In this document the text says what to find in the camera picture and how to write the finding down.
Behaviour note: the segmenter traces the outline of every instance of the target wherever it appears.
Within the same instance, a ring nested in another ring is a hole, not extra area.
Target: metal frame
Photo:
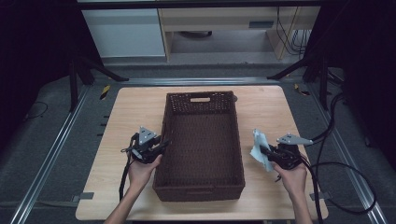
[[[84,86],[84,88],[82,89],[76,109],[70,112],[67,116],[64,122],[64,126],[59,131],[58,136],[56,137],[51,149],[49,150],[49,154],[47,155],[46,159],[44,159],[40,170],[35,176],[35,180],[23,197],[17,210],[12,216],[10,223],[24,223],[26,221],[26,218],[29,216],[33,206],[35,205],[35,201],[37,200],[40,191],[43,189],[44,184],[50,174],[50,171],[64,146],[64,142],[66,141],[67,136],[73,128],[73,124],[76,121],[82,105],[85,102],[85,98],[90,87],[91,86]]]
[[[141,9],[141,8],[190,8],[190,7],[320,7],[343,3],[345,0],[188,0],[188,1],[137,1],[56,3],[56,7],[76,7],[81,10]]]
[[[174,78],[131,78],[120,82],[128,86],[237,86],[237,85],[276,85],[280,81],[266,77],[174,77]]]

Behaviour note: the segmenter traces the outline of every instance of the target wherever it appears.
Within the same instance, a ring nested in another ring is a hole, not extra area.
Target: power cord
[[[37,101],[37,102],[34,103],[34,105],[36,105],[36,104],[44,105],[45,109],[44,109],[41,113],[39,113],[39,114],[37,114],[37,115],[27,116],[27,117],[25,118],[25,120],[28,120],[28,119],[36,119],[36,118],[38,118],[38,117],[41,117],[41,116],[43,116],[43,115],[47,112],[47,110],[49,109],[49,105],[47,105],[47,104],[44,103],[44,102]]]
[[[311,173],[312,175],[312,181],[314,184],[314,193],[315,193],[315,204],[316,204],[316,208],[317,208],[317,212],[318,212],[318,220],[319,223],[322,223],[323,220],[321,219],[321,213],[320,213],[320,207],[318,206],[318,185],[320,186],[320,183],[318,181],[318,168],[319,166],[324,166],[324,165],[338,165],[338,166],[342,166],[342,167],[346,167],[352,171],[354,171],[355,173],[359,174],[367,183],[370,191],[373,193],[373,202],[372,204],[361,211],[354,211],[354,210],[350,210],[350,209],[346,209],[345,207],[341,206],[338,203],[335,203],[333,200],[328,199],[328,202],[332,203],[335,207],[339,208],[340,210],[347,212],[349,214],[353,214],[353,215],[363,215],[363,214],[367,214],[368,212],[370,212],[377,201],[377,196],[375,193],[375,189],[373,188],[373,185],[370,183],[370,181],[368,180],[368,178],[359,170],[357,170],[355,167],[352,167],[350,165],[338,162],[338,161],[326,161],[326,162],[320,162],[320,157],[321,157],[321,153],[323,151],[323,147],[324,147],[324,143],[327,139],[327,137],[330,135],[330,133],[332,132],[334,126],[335,126],[335,119],[334,119],[334,115],[335,115],[335,106],[337,104],[337,102],[339,102],[340,100],[345,99],[343,93],[338,93],[337,95],[335,95],[332,99],[331,102],[331,119],[329,122],[329,126],[328,128],[321,134],[319,134],[318,136],[314,137],[312,140],[313,141],[317,141],[314,144],[317,143],[321,143],[320,144],[320,149],[319,149],[319,153],[318,153],[318,157],[317,157],[317,163],[314,165],[310,165],[309,162],[307,162],[303,157],[302,157],[302,161],[303,164],[307,167],[308,171]]]
[[[290,54],[290,55],[299,55],[299,57],[301,57],[301,55],[304,54],[304,52],[305,52],[306,43],[307,43],[307,33],[308,32],[306,30],[303,30],[303,35],[302,35],[302,40],[301,40],[300,46],[295,44],[295,41],[298,40],[297,36],[299,34],[299,31],[295,31],[294,32],[292,41],[290,43],[289,40],[288,40],[288,35],[286,34],[285,28],[283,27],[282,22],[280,21],[279,9],[280,9],[280,7],[276,8],[276,33],[277,33],[279,39],[282,41],[283,46],[285,47],[285,49],[288,52],[288,54]],[[286,40],[283,40],[282,36],[280,35],[279,26],[280,26],[283,34],[285,35]]]

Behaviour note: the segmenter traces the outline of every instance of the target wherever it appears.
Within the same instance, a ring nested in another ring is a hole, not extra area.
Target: black cable
[[[122,178],[121,178],[121,182],[120,182],[120,187],[119,187],[119,195],[120,195],[120,201],[123,198],[123,189],[125,186],[125,180],[126,180],[126,176],[128,175],[128,170],[131,167],[131,164],[134,163],[134,160],[132,160],[132,155],[128,154],[128,160],[125,164],[123,173],[122,173]]]
[[[347,165],[347,164],[344,164],[344,163],[341,163],[341,162],[338,162],[338,161],[325,161],[325,162],[321,162],[321,163],[318,163],[318,164],[311,165],[311,167],[319,167],[319,166],[322,166],[322,165],[339,165],[339,166],[343,166],[343,167],[349,168],[350,170],[358,173],[364,179],[364,181],[366,181],[370,191],[373,193],[373,202],[372,202],[372,204],[368,208],[366,208],[364,210],[361,210],[361,211],[353,211],[353,210],[350,210],[350,209],[346,209],[345,207],[339,205],[338,203],[335,203],[333,200],[328,199],[328,201],[330,203],[332,203],[337,208],[343,210],[344,212],[347,212],[347,213],[350,213],[350,214],[353,214],[353,215],[364,215],[364,214],[367,214],[368,212],[370,212],[374,208],[374,206],[376,204],[376,201],[377,201],[377,196],[376,196],[376,193],[375,193],[375,189],[374,189],[373,185],[370,183],[370,181],[368,180],[368,178],[362,172],[360,172],[358,169],[356,169],[353,166],[350,166],[350,165]]]
[[[28,116],[26,119],[35,119],[35,118],[41,117],[41,116],[44,115],[44,114],[47,112],[47,110],[49,109],[49,105],[47,105],[47,104],[44,103],[44,102],[37,101],[37,102],[34,103],[34,105],[35,105],[35,104],[42,104],[42,105],[44,105],[46,108],[44,109],[43,112],[39,113],[38,115],[34,115],[34,116],[32,116],[32,117],[29,117],[29,116]]]
[[[306,46],[308,46],[308,38],[309,38],[307,30],[304,30],[303,36],[304,36],[304,39],[305,39],[305,42],[304,42],[304,53],[305,53]]]
[[[312,138],[311,140],[313,142],[319,140],[322,137],[328,136],[329,133],[331,132],[331,130],[334,128],[334,109],[335,109],[335,105],[336,105],[336,103],[339,100],[341,100],[343,98],[344,98],[344,94],[342,92],[340,92],[340,93],[338,93],[337,95],[334,96],[334,98],[332,99],[332,102],[331,102],[331,118],[330,118],[329,126],[323,133],[321,133],[320,135]]]
[[[302,50],[303,42],[304,42],[304,34],[305,34],[305,31],[303,31],[303,37],[301,38],[300,51],[299,51],[299,55],[298,55],[299,59],[301,59],[301,55],[303,54],[303,51],[305,51],[305,48],[304,48],[304,50]]]
[[[299,34],[298,30],[294,31],[293,39],[291,40],[291,45],[293,46],[293,49],[296,51],[300,51],[302,48],[302,45],[296,44],[296,41],[298,41],[298,34]]]
[[[353,170],[354,172],[358,173],[366,181],[370,191],[373,193],[373,202],[368,208],[366,208],[366,209],[364,209],[362,211],[354,211],[354,210],[346,209],[345,207],[341,206],[338,203],[335,203],[331,199],[328,199],[328,201],[330,203],[332,203],[334,206],[336,206],[337,208],[339,208],[340,210],[345,211],[345,212],[347,212],[349,214],[363,215],[363,214],[367,214],[368,212],[370,212],[374,208],[374,206],[376,204],[376,201],[377,201],[377,196],[376,196],[375,190],[374,190],[372,184],[370,183],[370,181],[368,180],[368,178],[362,172],[360,172],[359,170],[357,170],[356,168],[354,168],[354,167],[352,167],[350,165],[347,165],[347,164],[344,164],[344,163],[341,163],[341,162],[337,162],[337,161],[320,162],[320,157],[321,157],[321,153],[323,151],[324,143],[325,143],[327,137],[329,136],[330,132],[334,128],[334,124],[335,124],[335,118],[334,118],[335,106],[336,106],[337,102],[340,101],[341,99],[344,99],[344,95],[343,95],[342,92],[340,92],[336,96],[334,96],[334,98],[332,99],[332,102],[331,102],[331,121],[329,122],[329,126],[328,126],[328,128],[326,129],[325,132],[321,133],[320,135],[318,135],[317,137],[314,138],[316,140],[318,140],[319,138],[322,138],[320,141],[316,142],[316,144],[321,142],[319,153],[318,153],[318,157],[317,157],[317,163],[314,164],[314,165],[310,165],[308,167],[307,165],[309,163],[307,163],[306,160],[304,160],[303,157],[302,157],[302,159],[303,159],[304,165],[307,166],[309,172],[313,176],[312,180],[313,180],[313,184],[314,184],[315,203],[318,203],[317,202],[317,200],[318,200],[318,195],[317,195],[318,191],[316,190],[316,188],[318,187],[317,185],[320,186],[320,183],[318,181],[318,168],[319,168],[319,166],[321,166],[321,165],[339,165],[339,166],[347,167],[347,168]]]
[[[278,26],[279,26],[279,25],[280,25],[280,27],[282,28],[283,33],[284,33],[285,36],[286,36],[286,42],[289,44],[289,47],[292,49],[292,47],[290,46],[290,42],[289,42],[289,40],[288,40],[288,35],[286,35],[286,31],[285,31],[285,29],[283,28],[282,23],[280,22],[280,19],[279,19],[279,7],[277,7],[277,8],[276,8],[276,33],[277,33],[277,36],[279,37],[280,41],[282,41],[283,46],[285,47],[285,49],[286,49],[286,51],[288,52],[288,54],[290,54],[290,55],[298,55],[298,54],[296,54],[296,53],[291,53],[291,52],[289,51],[288,45],[287,45],[286,42],[283,40],[282,36],[280,36],[279,30],[278,30]]]

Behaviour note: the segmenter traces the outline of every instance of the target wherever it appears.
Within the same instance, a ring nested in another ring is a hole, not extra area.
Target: wooden table
[[[91,200],[81,200],[76,217],[80,220],[106,219],[119,202],[119,185],[126,156],[120,153],[129,146],[131,136],[140,126],[161,134],[165,95],[168,92],[233,91],[237,96],[236,112],[246,186],[239,200],[204,203],[164,203],[152,189],[153,178],[137,199],[128,219],[133,220],[265,220],[294,219],[288,193],[277,173],[267,173],[250,156],[253,129],[267,135],[268,142],[286,133],[298,134],[290,108],[278,86],[205,86],[150,87],[121,89],[114,104],[106,131],[99,146],[84,192],[93,192]],[[306,179],[306,199],[312,218],[317,218],[311,176]],[[328,210],[320,202],[323,217]]]

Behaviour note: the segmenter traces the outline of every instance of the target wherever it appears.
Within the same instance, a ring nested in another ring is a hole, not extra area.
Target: brown woven basket
[[[171,142],[153,188],[164,202],[238,199],[245,186],[232,91],[168,93],[162,138]]]

